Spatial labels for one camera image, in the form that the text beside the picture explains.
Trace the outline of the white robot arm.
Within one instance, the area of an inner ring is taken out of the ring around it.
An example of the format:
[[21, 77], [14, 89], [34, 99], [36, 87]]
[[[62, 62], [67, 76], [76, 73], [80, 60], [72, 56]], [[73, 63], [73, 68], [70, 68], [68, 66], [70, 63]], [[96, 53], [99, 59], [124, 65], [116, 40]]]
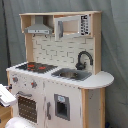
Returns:
[[[17, 98], [2, 84], [0, 84], [0, 103], [4, 107], [13, 106], [17, 103]], [[6, 123], [5, 128], [35, 128], [35, 126], [21, 117], [13, 117]]]

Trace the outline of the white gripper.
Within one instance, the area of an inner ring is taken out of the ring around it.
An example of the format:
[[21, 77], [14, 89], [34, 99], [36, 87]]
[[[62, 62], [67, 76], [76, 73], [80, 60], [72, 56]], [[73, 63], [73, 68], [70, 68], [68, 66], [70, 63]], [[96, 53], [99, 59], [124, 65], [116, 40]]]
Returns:
[[0, 84], [0, 103], [4, 107], [13, 106], [17, 99], [6, 89], [5, 86]]

